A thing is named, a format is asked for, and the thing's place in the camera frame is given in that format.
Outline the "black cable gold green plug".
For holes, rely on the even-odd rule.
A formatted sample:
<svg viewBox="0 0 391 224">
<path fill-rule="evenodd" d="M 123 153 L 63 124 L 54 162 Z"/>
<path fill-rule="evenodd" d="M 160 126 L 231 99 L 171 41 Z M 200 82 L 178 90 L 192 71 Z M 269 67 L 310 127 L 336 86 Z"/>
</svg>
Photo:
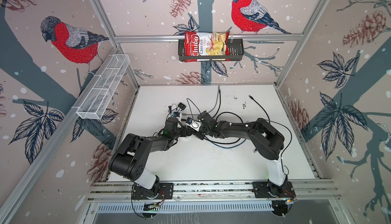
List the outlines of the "black cable gold green plug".
<svg viewBox="0 0 391 224">
<path fill-rule="evenodd" d="M 243 119 L 233 113 L 233 112 L 229 112 L 229 111 L 225 111 L 225 112 L 221 112 L 219 115 L 217 115 L 216 119 L 218 119 L 221 115 L 233 115 L 235 117 L 237 117 L 241 123 L 243 123 Z M 218 141 L 213 141 L 211 139 L 209 139 L 207 136 L 204 137 L 204 140 L 214 144 L 215 146 L 219 147 L 219 148 L 222 148 L 222 149 L 233 149 L 233 148 L 237 148 L 238 146 L 242 145 L 246 139 L 244 139 L 242 142 L 240 142 L 240 138 L 233 141 L 233 142 L 218 142 Z"/>
</svg>

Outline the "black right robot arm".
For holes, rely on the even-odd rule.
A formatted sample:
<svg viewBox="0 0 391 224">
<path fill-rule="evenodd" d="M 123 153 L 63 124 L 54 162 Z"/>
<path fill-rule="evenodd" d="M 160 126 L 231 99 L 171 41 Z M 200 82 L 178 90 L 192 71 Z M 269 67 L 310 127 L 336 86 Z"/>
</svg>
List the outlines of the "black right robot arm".
<svg viewBox="0 0 391 224">
<path fill-rule="evenodd" d="M 203 112 L 190 124 L 197 138 L 242 138 L 250 140 L 256 151 L 268 160 L 268 182 L 281 187 L 286 182 L 280 155 L 284 149 L 284 136 L 268 121 L 259 118 L 254 122 L 232 123 L 216 121 L 209 113 Z"/>
</svg>

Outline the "black adapter with cord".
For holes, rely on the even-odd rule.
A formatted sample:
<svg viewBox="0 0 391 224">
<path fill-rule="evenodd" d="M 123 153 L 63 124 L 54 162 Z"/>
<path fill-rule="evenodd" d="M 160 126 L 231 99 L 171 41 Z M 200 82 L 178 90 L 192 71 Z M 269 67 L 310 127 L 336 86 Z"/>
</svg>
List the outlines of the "black adapter with cord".
<svg viewBox="0 0 391 224">
<path fill-rule="evenodd" d="M 184 111 L 186 109 L 186 105 L 183 104 L 183 103 L 178 103 L 178 104 L 172 104 L 169 106 L 169 114 L 172 114 L 173 112 L 177 112 L 177 111 Z"/>
</svg>

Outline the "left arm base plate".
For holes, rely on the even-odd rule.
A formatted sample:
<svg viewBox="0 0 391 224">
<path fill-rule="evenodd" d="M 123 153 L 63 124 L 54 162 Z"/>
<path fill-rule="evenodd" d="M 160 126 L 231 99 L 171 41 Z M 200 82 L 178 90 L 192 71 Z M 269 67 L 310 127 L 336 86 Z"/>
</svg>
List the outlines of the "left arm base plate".
<svg viewBox="0 0 391 224">
<path fill-rule="evenodd" d="M 151 189 L 146 189 L 139 184 L 132 187 L 132 200 L 171 200 L 173 198 L 173 183 L 155 183 Z"/>
</svg>

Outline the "white network switch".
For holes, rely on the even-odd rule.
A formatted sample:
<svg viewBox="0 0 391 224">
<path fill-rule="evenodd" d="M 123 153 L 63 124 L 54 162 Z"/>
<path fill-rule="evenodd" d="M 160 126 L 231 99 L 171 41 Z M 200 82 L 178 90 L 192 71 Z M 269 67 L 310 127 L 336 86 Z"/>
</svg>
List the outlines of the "white network switch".
<svg viewBox="0 0 391 224">
<path fill-rule="evenodd" d="M 173 113 L 173 117 L 176 118 L 180 122 L 185 122 L 186 119 L 183 117 L 182 111 L 176 111 Z"/>
</svg>

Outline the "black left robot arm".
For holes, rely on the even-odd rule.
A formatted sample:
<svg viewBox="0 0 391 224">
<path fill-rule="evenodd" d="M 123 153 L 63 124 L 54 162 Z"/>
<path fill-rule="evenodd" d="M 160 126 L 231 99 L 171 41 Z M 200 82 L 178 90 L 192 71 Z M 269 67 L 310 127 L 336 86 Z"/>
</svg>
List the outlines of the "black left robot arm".
<svg viewBox="0 0 391 224">
<path fill-rule="evenodd" d="M 181 137 L 189 137 L 194 128 L 176 118 L 168 118 L 157 135 L 144 137 L 129 133 L 113 153 L 108 168 L 111 172 L 132 181 L 153 195 L 159 191 L 159 177 L 146 167 L 150 153 L 167 151 Z"/>
</svg>

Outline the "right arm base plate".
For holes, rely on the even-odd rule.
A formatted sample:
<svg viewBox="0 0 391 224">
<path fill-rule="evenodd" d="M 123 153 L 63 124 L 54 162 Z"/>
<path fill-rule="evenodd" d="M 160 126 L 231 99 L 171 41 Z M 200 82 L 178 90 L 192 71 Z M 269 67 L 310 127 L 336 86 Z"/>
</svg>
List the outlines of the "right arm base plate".
<svg viewBox="0 0 391 224">
<path fill-rule="evenodd" d="M 296 198 L 293 185 L 288 180 L 285 180 L 282 186 L 278 186 L 270 182 L 269 180 L 261 181 L 261 182 L 253 182 L 252 186 L 253 186 L 253 193 L 255 194 L 255 198 L 257 199 Z"/>
</svg>

